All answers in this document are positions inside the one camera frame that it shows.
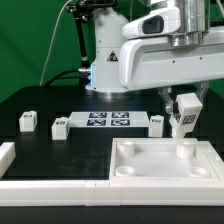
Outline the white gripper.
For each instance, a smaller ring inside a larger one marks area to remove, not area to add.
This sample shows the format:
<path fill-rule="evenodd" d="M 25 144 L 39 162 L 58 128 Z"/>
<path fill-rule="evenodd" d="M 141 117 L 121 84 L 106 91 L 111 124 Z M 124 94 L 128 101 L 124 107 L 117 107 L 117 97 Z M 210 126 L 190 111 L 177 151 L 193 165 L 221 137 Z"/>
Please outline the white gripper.
<path fill-rule="evenodd" d="M 224 78 L 224 28 L 212 27 L 201 45 L 173 47 L 168 37 L 135 39 L 121 48 L 120 83 L 128 90 L 158 88 L 167 114 L 173 113 L 171 87 L 196 83 L 203 101 L 209 80 Z"/>

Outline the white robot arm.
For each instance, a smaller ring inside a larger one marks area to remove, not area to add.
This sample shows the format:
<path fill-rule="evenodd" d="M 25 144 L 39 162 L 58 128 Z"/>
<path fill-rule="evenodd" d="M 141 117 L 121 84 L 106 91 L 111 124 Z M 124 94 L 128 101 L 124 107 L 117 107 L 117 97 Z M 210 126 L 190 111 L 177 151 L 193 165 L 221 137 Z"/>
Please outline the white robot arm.
<path fill-rule="evenodd" d="M 96 58 L 86 89 L 111 98 L 157 88 L 174 111 L 175 85 L 224 78 L 224 25 L 210 25 L 210 0 L 139 0 L 150 13 L 128 21 L 111 8 L 94 12 Z"/>

